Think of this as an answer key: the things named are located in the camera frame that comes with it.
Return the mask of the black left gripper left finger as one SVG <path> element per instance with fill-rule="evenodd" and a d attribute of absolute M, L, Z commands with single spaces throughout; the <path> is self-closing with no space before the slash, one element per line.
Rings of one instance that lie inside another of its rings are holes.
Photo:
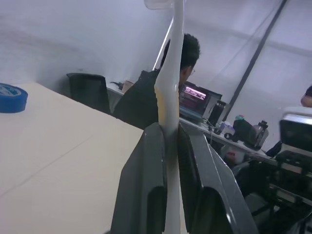
<path fill-rule="evenodd" d="M 162 234 L 167 205 L 164 155 L 162 129 L 153 123 L 122 168 L 110 234 Z"/>

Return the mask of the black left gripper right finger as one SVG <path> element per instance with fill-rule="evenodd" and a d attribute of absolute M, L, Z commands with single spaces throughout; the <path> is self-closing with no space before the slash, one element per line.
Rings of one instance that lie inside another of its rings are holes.
<path fill-rule="evenodd" d="M 203 132 L 178 127 L 178 163 L 188 234 L 259 234 L 231 169 Z"/>

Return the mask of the white toothbrush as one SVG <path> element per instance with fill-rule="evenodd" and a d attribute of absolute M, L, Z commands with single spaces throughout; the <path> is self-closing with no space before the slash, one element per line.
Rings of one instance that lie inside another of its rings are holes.
<path fill-rule="evenodd" d="M 179 123 L 178 85 L 184 40 L 184 0 L 144 0 L 148 9 L 172 8 L 171 40 L 165 61 L 155 82 L 158 121 L 165 140 L 167 205 L 163 234 L 180 234 L 180 180 L 177 156 Z"/>

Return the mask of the black bag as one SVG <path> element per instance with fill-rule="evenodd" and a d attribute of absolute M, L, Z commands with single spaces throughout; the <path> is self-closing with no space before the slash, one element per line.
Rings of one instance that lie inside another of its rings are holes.
<path fill-rule="evenodd" d="M 234 121 L 233 128 L 234 139 L 242 141 L 249 147 L 254 147 L 256 144 L 257 130 L 249 122 L 244 119 L 237 119 Z"/>

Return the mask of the person in black shirt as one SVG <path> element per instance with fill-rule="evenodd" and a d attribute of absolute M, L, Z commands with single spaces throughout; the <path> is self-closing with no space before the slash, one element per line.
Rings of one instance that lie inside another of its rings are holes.
<path fill-rule="evenodd" d="M 158 106 L 154 85 L 166 59 L 169 45 L 170 40 L 164 48 L 159 69 L 141 75 L 119 100 L 113 111 L 115 118 L 142 130 L 158 122 Z M 179 88 L 192 74 L 199 56 L 200 44 L 198 39 L 190 34 L 185 34 L 181 54 Z"/>

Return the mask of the open laptop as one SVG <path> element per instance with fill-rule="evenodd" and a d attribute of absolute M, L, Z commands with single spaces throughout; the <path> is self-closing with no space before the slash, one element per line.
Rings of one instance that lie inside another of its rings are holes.
<path fill-rule="evenodd" d="M 200 123 L 221 98 L 222 94 L 185 82 L 179 91 L 179 116 Z"/>

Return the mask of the white and black machine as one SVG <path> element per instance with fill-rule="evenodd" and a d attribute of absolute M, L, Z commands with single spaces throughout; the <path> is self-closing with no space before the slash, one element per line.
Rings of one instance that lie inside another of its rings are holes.
<path fill-rule="evenodd" d="M 281 151 L 269 188 L 283 201 L 312 207 L 312 108 L 287 107 L 279 125 Z"/>

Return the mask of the cardboard box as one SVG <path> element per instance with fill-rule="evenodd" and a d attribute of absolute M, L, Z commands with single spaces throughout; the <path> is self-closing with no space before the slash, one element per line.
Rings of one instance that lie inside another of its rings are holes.
<path fill-rule="evenodd" d="M 126 93 L 132 86 L 134 85 L 134 83 L 126 80 L 124 83 L 123 83 L 123 87 L 122 87 L 122 93 Z"/>

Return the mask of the black office chair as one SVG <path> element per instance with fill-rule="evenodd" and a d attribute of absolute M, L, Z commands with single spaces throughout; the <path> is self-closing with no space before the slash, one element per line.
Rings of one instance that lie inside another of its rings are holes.
<path fill-rule="evenodd" d="M 67 73 L 71 99 L 100 112 L 111 114 L 106 79 L 101 75 Z"/>

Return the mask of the person at picture edge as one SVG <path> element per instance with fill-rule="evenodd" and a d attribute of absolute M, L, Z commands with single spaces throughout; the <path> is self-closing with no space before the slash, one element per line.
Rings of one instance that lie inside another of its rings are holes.
<path fill-rule="evenodd" d="M 301 105 L 303 107 L 312 108 L 312 85 L 306 90 L 301 98 Z"/>

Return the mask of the black pole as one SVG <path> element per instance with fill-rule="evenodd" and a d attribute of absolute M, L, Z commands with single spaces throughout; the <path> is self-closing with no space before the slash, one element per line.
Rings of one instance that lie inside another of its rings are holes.
<path fill-rule="evenodd" d="M 272 18 L 270 24 L 268 25 L 268 27 L 267 27 L 263 37 L 261 38 L 261 40 L 260 40 L 260 42 L 258 44 L 258 47 L 257 47 L 254 55 L 252 56 L 252 58 L 251 58 L 251 60 L 249 62 L 249 65 L 248 65 L 247 69 L 245 70 L 245 72 L 244 72 L 244 74 L 243 74 L 243 76 L 242 76 L 242 78 L 241 78 L 241 80 L 240 80 L 240 82 L 239 82 L 235 92 L 234 92 L 233 97 L 230 100 L 230 106 L 231 106 L 230 107 L 230 111 L 232 110 L 232 108 L 233 108 L 233 106 L 234 106 L 234 104 L 235 104 L 235 102 L 236 102 L 236 100 L 237 100 L 237 98 L 238 98 L 242 88 L 244 87 L 244 85 L 245 85 L 245 83 L 246 83 L 246 81 L 247 81 L 247 79 L 248 79 L 248 77 L 249 77 L 249 75 L 250 75 L 250 73 L 251 73 L 251 71 L 252 71 L 252 69 L 253 69 L 256 61 L 257 61 L 257 59 L 259 58 L 259 55 L 260 55 L 260 53 L 261 53 L 261 51 L 262 51 L 262 49 L 263 49 L 263 47 L 264 47 L 264 45 L 265 45 L 265 43 L 266 43 L 266 41 L 268 39 L 268 37 L 269 37 L 273 27 L 275 26 L 275 24 L 276 24 L 278 18 L 280 17 L 280 15 L 281 15 L 281 13 L 282 13 L 282 11 L 283 11 L 283 9 L 284 9 L 284 7 L 285 7 L 287 2 L 288 2 L 288 0 L 281 0 L 279 8 L 277 9 L 274 17 Z"/>

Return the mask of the blue tape roll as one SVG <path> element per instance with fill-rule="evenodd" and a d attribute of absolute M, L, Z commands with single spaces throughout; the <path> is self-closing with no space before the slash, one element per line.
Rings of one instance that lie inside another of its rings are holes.
<path fill-rule="evenodd" d="M 17 87 L 0 83 L 0 113 L 19 113 L 25 110 L 28 93 Z"/>

